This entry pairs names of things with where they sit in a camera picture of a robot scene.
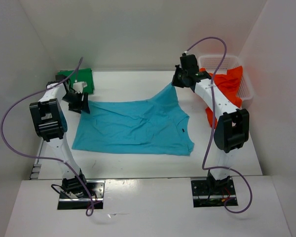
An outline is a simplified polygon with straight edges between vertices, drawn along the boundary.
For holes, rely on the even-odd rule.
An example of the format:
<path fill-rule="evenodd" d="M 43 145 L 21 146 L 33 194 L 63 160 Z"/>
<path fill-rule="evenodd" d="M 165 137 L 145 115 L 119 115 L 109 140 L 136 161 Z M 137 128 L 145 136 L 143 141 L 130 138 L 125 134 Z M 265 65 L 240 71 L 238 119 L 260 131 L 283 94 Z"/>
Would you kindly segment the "green t shirt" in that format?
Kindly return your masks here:
<path fill-rule="evenodd" d="M 73 75 L 67 80 L 67 83 L 69 85 L 69 88 L 73 90 L 73 84 L 75 82 L 80 82 L 80 81 L 85 81 L 87 83 L 87 87 L 83 90 L 83 93 L 88 93 L 88 94 L 94 93 L 94 82 L 93 82 L 92 70 L 90 68 L 79 69 L 77 73 L 73 73 Z"/>

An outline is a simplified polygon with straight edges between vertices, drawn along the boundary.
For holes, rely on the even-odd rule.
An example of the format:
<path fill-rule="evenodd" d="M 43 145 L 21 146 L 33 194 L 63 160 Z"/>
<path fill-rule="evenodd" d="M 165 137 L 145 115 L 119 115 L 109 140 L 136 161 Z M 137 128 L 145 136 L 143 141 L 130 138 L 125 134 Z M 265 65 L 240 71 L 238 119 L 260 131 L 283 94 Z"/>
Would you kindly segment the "light blue t shirt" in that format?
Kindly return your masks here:
<path fill-rule="evenodd" d="M 72 149 L 110 154 L 189 156 L 194 143 L 187 115 L 171 84 L 150 99 L 89 102 L 82 113 Z"/>

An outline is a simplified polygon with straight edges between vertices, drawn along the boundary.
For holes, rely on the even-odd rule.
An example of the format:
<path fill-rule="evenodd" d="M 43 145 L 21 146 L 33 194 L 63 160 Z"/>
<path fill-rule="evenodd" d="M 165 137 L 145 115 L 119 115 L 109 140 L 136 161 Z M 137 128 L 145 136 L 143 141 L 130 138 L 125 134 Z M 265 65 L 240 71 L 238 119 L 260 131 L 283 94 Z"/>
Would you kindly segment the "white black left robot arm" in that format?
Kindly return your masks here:
<path fill-rule="evenodd" d="M 68 125 L 60 101 L 68 103 L 69 111 L 89 114 L 88 94 L 72 89 L 67 81 L 51 81 L 46 88 L 48 90 L 43 97 L 29 105 L 34 128 L 38 137 L 52 148 L 56 158 L 63 163 L 62 190 L 80 198 L 88 193 L 89 186 L 70 151 L 66 137 Z"/>

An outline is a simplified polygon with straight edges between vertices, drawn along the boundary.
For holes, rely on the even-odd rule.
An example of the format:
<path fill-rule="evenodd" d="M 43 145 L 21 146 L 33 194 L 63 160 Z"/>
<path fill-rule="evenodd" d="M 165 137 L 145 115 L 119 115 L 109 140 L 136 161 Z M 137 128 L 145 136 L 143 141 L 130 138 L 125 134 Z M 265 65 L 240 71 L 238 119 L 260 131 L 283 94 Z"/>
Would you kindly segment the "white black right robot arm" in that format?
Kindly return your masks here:
<path fill-rule="evenodd" d="M 195 55 L 183 53 L 180 64 L 175 67 L 172 85 L 190 88 L 204 100 L 217 120 L 212 123 L 214 132 L 210 137 L 220 152 L 216 164 L 208 171 L 206 188 L 208 192 L 218 194 L 228 185 L 236 154 L 249 139 L 249 112 L 232 104 L 210 74 L 199 70 Z"/>

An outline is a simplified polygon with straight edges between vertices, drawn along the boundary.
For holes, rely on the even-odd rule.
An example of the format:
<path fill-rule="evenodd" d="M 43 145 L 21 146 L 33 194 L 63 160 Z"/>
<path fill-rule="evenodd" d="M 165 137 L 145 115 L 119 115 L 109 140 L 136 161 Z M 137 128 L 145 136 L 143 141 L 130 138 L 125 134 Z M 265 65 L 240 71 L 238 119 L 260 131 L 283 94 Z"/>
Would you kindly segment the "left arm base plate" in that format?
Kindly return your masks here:
<path fill-rule="evenodd" d="M 92 196 L 94 209 L 102 209 L 104 204 L 105 180 L 87 180 L 86 186 Z M 85 189 L 75 194 L 63 190 L 60 185 L 52 184 L 51 187 L 59 195 L 58 210 L 86 210 L 91 206 L 90 198 Z"/>

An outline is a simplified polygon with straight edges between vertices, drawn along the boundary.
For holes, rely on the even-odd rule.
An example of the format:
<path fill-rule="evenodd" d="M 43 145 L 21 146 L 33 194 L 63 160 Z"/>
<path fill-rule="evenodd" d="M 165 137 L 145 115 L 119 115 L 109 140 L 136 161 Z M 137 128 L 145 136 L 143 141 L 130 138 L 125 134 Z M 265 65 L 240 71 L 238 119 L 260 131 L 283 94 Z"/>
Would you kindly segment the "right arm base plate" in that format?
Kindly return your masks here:
<path fill-rule="evenodd" d="M 226 206 L 238 206 L 233 180 L 216 189 L 209 187 L 206 178 L 191 179 L 190 182 L 194 208 L 224 207 L 225 201 L 227 201 Z"/>

